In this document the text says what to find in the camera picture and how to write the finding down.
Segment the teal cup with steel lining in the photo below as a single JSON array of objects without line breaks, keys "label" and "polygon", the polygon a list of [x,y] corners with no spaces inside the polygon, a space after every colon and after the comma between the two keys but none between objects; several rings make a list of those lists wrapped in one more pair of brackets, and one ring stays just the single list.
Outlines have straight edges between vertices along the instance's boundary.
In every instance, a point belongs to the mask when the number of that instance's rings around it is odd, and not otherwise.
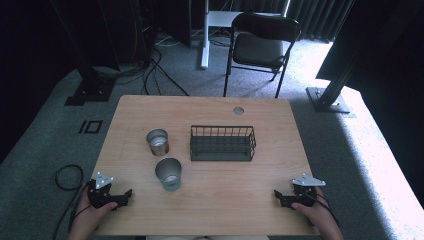
[{"label": "teal cup with steel lining", "polygon": [[177,191],[181,186],[182,165],[175,158],[163,158],[155,166],[155,175],[166,191]]}]

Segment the black metal stand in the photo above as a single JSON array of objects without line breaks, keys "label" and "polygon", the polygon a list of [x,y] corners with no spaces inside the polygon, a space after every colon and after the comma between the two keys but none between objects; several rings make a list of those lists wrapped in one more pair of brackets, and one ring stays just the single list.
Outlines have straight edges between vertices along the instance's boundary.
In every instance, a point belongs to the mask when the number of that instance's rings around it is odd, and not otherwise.
[{"label": "black metal stand", "polygon": [[63,1],[49,0],[49,2],[56,16],[56,25],[65,50],[81,76],[79,86],[74,94],[67,98],[65,106],[83,106],[86,102],[108,102],[116,79],[101,77],[90,64]]},{"label": "black metal stand", "polygon": [[349,113],[350,110],[341,96],[341,91],[351,78],[363,42],[362,32],[355,31],[356,2],[350,0],[347,13],[341,22],[321,68],[319,80],[328,80],[325,88],[308,87],[306,92],[316,112]]}]

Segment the black tape square outline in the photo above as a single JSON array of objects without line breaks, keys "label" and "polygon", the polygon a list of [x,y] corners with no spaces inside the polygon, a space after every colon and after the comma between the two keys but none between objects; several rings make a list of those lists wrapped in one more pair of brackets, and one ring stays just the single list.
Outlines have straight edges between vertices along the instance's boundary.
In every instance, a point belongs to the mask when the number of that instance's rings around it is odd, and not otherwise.
[{"label": "black tape square outline", "polygon": [[87,134],[97,134],[101,129],[102,123],[102,120],[89,121],[85,132]]}]

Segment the black folding chair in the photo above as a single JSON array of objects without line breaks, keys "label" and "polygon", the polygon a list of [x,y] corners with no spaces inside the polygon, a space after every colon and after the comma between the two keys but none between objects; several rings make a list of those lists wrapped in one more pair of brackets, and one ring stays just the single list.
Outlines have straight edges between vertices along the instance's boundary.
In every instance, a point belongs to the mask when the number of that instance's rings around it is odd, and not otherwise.
[{"label": "black folding chair", "polygon": [[275,97],[279,96],[291,50],[301,34],[297,20],[254,13],[241,13],[231,23],[223,96],[227,95],[232,69],[281,73]]}]

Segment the black wire basket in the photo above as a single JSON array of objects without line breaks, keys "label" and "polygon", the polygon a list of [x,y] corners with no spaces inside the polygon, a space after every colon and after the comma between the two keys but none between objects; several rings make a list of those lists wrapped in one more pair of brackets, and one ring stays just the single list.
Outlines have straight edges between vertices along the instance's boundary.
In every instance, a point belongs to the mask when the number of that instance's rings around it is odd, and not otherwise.
[{"label": "black wire basket", "polygon": [[252,126],[192,125],[190,129],[192,161],[250,162],[255,148]]}]

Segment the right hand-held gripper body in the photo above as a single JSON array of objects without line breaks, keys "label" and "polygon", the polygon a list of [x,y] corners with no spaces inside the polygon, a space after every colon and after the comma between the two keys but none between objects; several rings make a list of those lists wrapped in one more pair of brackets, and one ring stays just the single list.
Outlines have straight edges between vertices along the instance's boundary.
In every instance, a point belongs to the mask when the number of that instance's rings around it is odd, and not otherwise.
[{"label": "right hand-held gripper body", "polygon": [[298,202],[305,206],[313,206],[317,198],[316,187],[326,185],[324,180],[319,180],[303,173],[300,177],[292,180],[293,191],[297,196]]}]

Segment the person's left hand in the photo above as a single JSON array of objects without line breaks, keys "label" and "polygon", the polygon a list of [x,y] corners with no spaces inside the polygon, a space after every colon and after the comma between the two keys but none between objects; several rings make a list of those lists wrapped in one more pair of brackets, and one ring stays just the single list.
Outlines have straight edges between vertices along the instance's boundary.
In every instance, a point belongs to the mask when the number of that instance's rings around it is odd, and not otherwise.
[{"label": "person's left hand", "polygon": [[87,194],[84,193],[77,207],[77,215],[74,217],[70,232],[79,231],[93,233],[101,220],[111,212],[115,206],[116,203],[110,202],[96,209],[90,204]]}]

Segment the small steel cup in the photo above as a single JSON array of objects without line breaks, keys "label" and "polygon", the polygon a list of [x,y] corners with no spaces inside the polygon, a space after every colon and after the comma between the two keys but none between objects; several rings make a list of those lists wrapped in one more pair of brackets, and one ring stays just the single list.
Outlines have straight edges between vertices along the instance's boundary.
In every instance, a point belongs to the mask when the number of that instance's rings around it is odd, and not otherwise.
[{"label": "small steel cup", "polygon": [[164,129],[151,130],[146,141],[154,156],[164,156],[169,152],[168,133]]}]

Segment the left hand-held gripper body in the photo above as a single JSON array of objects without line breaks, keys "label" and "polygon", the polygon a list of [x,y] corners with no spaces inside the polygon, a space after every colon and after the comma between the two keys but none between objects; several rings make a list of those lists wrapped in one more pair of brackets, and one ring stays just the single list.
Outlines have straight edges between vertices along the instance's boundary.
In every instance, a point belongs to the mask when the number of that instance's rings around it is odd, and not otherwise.
[{"label": "left hand-held gripper body", "polygon": [[96,177],[90,180],[88,183],[88,199],[94,208],[99,209],[112,202],[110,189],[113,180],[113,177],[104,175],[101,172],[98,172]]}]

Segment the dark equipment rack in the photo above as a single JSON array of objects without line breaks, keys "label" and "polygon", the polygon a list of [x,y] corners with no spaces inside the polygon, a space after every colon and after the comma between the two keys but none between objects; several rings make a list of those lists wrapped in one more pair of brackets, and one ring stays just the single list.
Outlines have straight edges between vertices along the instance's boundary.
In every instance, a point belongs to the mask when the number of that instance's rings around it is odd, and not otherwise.
[{"label": "dark equipment rack", "polygon": [[191,47],[192,0],[134,0],[137,30],[136,56],[149,63],[159,30]]}]

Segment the person's right hand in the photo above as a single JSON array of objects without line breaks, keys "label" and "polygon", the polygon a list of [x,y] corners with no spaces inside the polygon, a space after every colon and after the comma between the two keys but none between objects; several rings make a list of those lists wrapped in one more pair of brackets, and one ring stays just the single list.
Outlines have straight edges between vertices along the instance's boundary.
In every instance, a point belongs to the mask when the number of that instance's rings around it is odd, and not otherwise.
[{"label": "person's right hand", "polygon": [[308,207],[300,203],[293,203],[292,207],[306,216],[319,230],[319,232],[324,234],[325,231],[331,230],[333,227],[337,226],[337,223],[334,221],[331,213],[327,210],[328,203],[324,199],[321,189],[316,187],[315,190],[317,192],[318,201],[312,207]]}]

